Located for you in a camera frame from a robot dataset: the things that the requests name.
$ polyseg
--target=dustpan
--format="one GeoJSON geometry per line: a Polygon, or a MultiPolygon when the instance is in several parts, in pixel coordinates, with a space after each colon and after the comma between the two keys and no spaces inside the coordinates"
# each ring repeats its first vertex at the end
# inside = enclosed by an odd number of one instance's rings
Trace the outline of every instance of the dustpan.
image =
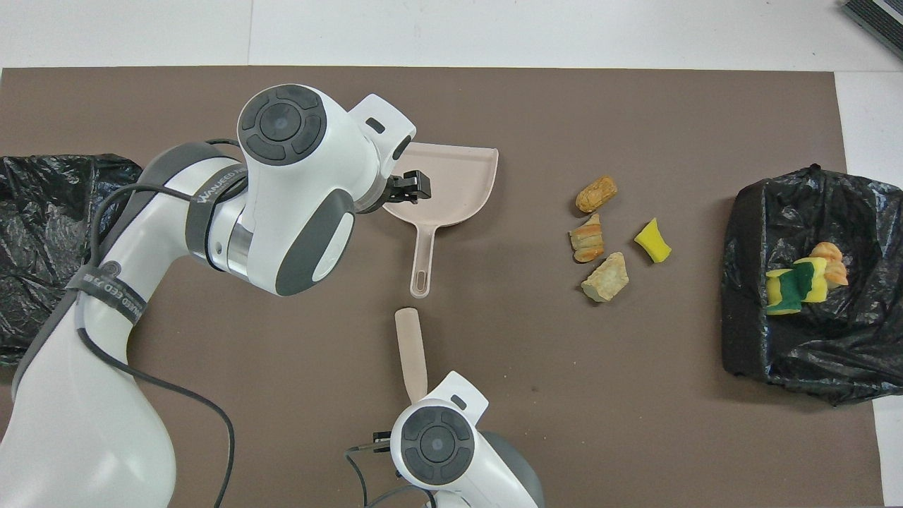
{"type": "Polygon", "coordinates": [[[393,174],[419,169],[430,178],[433,197],[410,202],[387,203],[384,208],[417,229],[411,295],[430,293],[433,245],[436,230],[466,221],[486,204],[496,180],[498,150],[469,146],[411,143],[398,160],[393,174]]]}

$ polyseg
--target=trash bag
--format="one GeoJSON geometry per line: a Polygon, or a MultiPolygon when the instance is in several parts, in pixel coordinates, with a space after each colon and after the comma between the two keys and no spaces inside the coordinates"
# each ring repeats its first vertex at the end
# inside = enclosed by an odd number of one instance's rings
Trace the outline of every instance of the trash bag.
{"type": "MultiPolygon", "coordinates": [[[[15,365],[89,255],[94,211],[141,167],[118,155],[0,157],[0,365],[15,365]]],[[[125,208],[111,207],[101,238],[125,208]]]]}
{"type": "Polygon", "coordinates": [[[899,188],[818,165],[740,191],[724,241],[724,369],[834,406],[903,393],[901,213],[899,188]],[[842,252],[849,286],[766,315],[765,272],[821,241],[842,252]]]}

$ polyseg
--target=round gray button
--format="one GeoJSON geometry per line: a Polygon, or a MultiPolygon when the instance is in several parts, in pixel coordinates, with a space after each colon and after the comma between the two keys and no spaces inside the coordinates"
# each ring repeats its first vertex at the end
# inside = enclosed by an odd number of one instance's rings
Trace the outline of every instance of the round gray button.
{"type": "Polygon", "coordinates": [[[288,104],[274,104],[260,117],[260,131],[273,141],[285,141],[300,128],[301,113],[288,104]]]}
{"type": "Polygon", "coordinates": [[[420,438],[420,451],[430,462],[445,462],[454,452],[454,436],[445,427],[430,427],[420,438]]]}

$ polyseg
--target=white floor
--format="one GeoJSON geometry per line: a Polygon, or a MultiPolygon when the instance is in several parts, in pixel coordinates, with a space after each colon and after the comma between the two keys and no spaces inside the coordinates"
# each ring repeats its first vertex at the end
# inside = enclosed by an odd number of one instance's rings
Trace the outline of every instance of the white floor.
{"type": "MultiPolygon", "coordinates": [[[[415,65],[835,71],[847,167],[903,185],[903,61],[836,0],[30,0],[3,67],[415,65]]],[[[874,402],[903,505],[903,398],[874,402]]]]}

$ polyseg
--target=brown mat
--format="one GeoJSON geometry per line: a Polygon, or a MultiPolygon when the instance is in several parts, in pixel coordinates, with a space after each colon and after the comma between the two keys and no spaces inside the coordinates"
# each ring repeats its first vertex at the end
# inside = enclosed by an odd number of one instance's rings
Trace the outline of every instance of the brown mat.
{"type": "MultiPolygon", "coordinates": [[[[245,101],[287,81],[346,108],[376,92],[414,121],[417,141],[498,148],[498,179],[479,214],[439,230],[423,301],[407,292],[414,229],[386,212],[362,217],[335,273],[295,297],[176,263],[130,357],[234,419],[226,506],[359,503],[341,451],[390,429],[406,405],[402,306],[420,309],[431,387],[454,369],[483,391],[482,427],[524,453],[550,507],[881,504],[870,404],[831,409],[720,365],[731,198],[813,162],[845,170],[831,74],[6,69],[0,154],[114,152],[146,165],[184,141],[234,136],[245,101]],[[620,187],[601,212],[606,249],[624,252],[631,282],[597,306],[578,285],[598,262],[573,262],[567,231],[582,222],[574,195],[602,174],[620,187]],[[656,266],[630,241],[653,217],[674,248],[656,266]]],[[[172,506],[209,505],[221,424],[199,404],[145,392],[178,457],[172,506]]],[[[0,430],[11,410],[2,395],[0,430]]],[[[362,463],[371,492],[400,483],[388,456],[362,463]]]]}

